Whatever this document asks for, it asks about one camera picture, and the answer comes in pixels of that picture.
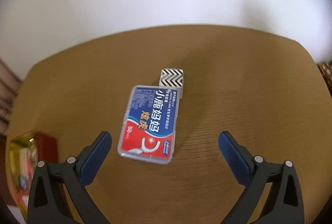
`curtain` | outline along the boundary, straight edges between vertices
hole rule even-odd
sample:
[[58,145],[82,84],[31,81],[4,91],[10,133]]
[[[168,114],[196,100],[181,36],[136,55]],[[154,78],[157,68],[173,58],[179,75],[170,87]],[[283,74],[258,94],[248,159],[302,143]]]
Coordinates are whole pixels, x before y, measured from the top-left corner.
[[0,134],[6,135],[10,115],[21,81],[0,59]]

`small box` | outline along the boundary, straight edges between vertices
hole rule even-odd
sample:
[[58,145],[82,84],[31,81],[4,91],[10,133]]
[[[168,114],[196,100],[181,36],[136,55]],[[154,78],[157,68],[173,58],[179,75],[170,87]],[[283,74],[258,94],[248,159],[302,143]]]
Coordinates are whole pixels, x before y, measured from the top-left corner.
[[180,99],[183,91],[183,70],[166,68],[161,70],[159,86],[177,87],[180,89]]
[[120,156],[167,164],[174,151],[179,88],[135,86],[117,146]]

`plastic case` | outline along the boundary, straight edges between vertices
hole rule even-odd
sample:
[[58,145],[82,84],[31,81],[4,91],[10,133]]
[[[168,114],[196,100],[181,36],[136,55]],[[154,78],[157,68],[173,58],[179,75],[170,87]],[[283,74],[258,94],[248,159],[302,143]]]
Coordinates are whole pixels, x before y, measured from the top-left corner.
[[132,88],[117,146],[120,156],[167,164],[174,151],[179,88]]

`red label area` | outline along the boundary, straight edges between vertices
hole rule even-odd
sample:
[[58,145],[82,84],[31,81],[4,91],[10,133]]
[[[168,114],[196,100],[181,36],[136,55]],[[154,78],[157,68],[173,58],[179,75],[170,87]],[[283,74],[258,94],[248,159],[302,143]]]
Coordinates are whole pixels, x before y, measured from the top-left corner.
[[[146,149],[152,150],[158,144],[158,148],[152,153],[145,153],[142,150],[142,140]],[[173,134],[167,137],[154,137],[146,133],[141,128],[138,128],[137,123],[127,120],[124,127],[124,133],[122,137],[121,149],[123,151],[135,151],[135,154],[141,156],[152,156],[157,158],[168,159],[172,155],[171,148],[173,142]]]

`wooden table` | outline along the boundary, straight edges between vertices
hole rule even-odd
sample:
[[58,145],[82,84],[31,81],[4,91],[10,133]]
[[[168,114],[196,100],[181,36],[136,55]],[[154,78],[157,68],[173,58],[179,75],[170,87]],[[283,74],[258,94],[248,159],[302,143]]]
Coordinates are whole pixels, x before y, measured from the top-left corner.
[[[120,157],[131,88],[157,85],[165,67],[184,70],[173,160]],[[36,64],[16,99],[8,141],[41,130],[57,138],[64,161],[108,131],[112,149],[87,191],[112,224],[220,223],[243,190],[218,149],[218,134],[228,130],[252,154],[293,161],[310,223],[332,192],[331,115],[319,70],[295,41],[169,26],[106,36]],[[252,219],[262,204],[256,209]]]

